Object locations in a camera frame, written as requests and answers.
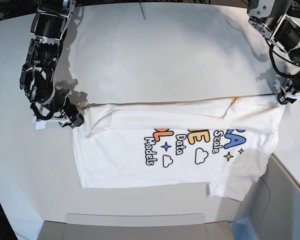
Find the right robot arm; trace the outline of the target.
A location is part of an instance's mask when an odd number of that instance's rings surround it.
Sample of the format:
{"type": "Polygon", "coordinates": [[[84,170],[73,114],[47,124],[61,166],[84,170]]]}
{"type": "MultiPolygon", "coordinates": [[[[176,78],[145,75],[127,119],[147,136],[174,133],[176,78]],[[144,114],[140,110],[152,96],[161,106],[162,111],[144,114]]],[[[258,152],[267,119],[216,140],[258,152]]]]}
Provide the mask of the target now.
{"type": "Polygon", "coordinates": [[[40,0],[31,24],[26,61],[22,66],[19,88],[30,102],[37,122],[56,121],[61,127],[76,128],[84,117],[71,103],[69,89],[58,89],[53,83],[75,0],[40,0]]]}

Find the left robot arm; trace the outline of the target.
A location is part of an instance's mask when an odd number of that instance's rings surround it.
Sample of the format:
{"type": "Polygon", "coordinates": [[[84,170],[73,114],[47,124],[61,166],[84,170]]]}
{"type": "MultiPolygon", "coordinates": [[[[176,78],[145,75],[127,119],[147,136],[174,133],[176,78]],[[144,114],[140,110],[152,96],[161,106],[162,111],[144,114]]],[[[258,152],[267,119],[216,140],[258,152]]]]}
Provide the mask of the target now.
{"type": "Polygon", "coordinates": [[[300,100],[300,70],[295,74],[280,71],[274,55],[300,68],[300,26],[287,12],[291,0],[249,0],[249,24],[262,35],[269,46],[269,58],[275,72],[285,78],[280,85],[277,100],[280,104],[293,104],[300,100]]]}

